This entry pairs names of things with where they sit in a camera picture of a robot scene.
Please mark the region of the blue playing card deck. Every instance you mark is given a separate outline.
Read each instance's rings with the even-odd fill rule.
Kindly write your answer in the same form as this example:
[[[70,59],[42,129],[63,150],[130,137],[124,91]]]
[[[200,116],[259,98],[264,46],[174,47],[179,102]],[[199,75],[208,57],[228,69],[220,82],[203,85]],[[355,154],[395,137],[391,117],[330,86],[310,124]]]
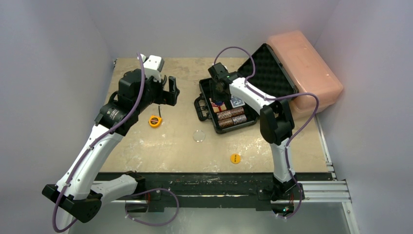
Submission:
[[[245,102],[242,99],[235,97],[235,96],[231,97],[230,104],[232,108],[238,108],[238,107],[245,106]]]

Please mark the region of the brown poker chip stack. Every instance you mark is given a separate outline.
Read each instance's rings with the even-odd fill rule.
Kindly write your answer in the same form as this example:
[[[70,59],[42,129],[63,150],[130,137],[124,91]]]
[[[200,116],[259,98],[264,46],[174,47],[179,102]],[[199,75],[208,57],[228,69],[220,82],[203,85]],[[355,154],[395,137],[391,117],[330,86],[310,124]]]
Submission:
[[[234,125],[234,122],[231,118],[222,119],[218,121],[219,127],[225,129]]]

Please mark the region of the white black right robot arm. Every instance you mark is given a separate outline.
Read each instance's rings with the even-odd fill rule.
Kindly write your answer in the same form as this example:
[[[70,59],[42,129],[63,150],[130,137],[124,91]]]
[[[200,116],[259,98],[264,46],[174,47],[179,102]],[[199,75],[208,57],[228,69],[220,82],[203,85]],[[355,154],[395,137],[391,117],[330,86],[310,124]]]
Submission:
[[[289,149],[295,124],[287,101],[266,94],[237,72],[229,72],[221,63],[209,67],[208,72],[214,99],[240,98],[259,114],[261,136],[269,143],[272,152],[273,191],[277,197],[286,198],[297,183]]]

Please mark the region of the blue grey poker chip stack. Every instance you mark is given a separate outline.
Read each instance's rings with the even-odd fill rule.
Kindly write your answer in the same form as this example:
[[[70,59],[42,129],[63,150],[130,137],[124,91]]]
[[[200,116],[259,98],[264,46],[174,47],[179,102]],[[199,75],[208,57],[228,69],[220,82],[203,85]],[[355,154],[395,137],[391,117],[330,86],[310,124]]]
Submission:
[[[232,117],[231,119],[232,119],[232,122],[233,122],[234,125],[238,125],[238,124],[242,124],[242,123],[247,122],[246,115],[238,115],[238,116]]]

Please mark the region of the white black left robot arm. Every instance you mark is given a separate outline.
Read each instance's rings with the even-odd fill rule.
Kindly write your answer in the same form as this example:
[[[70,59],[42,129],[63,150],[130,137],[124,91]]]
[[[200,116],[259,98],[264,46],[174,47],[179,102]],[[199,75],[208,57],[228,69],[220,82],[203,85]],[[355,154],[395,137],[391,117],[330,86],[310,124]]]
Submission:
[[[174,106],[179,93],[175,77],[157,81],[153,75],[144,75],[142,69],[123,75],[118,90],[100,109],[89,139],[72,166],[56,184],[48,184],[42,190],[55,205],[53,222],[60,209],[74,221],[86,223],[107,203],[122,197],[140,199],[150,195],[145,178],[137,172],[129,171],[97,185],[94,180],[115,146],[138,122],[139,115],[151,104]]]

